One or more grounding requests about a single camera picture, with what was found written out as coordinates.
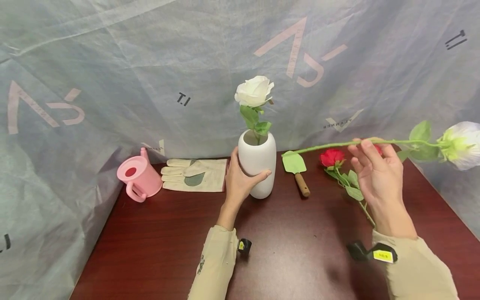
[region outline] vase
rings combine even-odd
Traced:
[[[258,142],[252,130],[247,130],[239,139],[239,161],[243,171],[249,176],[260,174],[263,170],[271,170],[272,174],[267,179],[255,185],[250,192],[253,198],[264,199],[273,189],[276,167],[275,138],[269,132],[260,136]]]

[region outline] garden trowel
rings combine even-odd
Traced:
[[[305,162],[300,154],[293,151],[287,151],[283,155],[282,160],[285,171],[295,174],[295,180],[297,181],[302,195],[304,197],[310,196],[310,190],[300,174],[301,172],[305,172],[307,170],[305,167]]]

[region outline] left hand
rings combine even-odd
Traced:
[[[225,177],[227,185],[227,198],[225,200],[225,205],[231,205],[236,208],[240,207],[257,183],[265,180],[270,174],[272,174],[272,171],[264,170],[253,177],[246,175],[240,167],[238,152],[238,147],[235,147],[232,151],[230,165]]]

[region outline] pink watering can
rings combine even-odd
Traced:
[[[140,156],[125,160],[117,170],[117,177],[127,185],[127,195],[136,202],[158,193],[162,188],[162,178],[148,160],[147,149],[142,147]]]

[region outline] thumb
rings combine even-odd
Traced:
[[[256,176],[253,176],[251,178],[251,181],[253,183],[253,185],[261,182],[261,181],[264,181],[265,179],[267,179],[268,176],[270,176],[270,174],[272,174],[272,171],[270,170],[263,170],[260,174],[256,175]]]

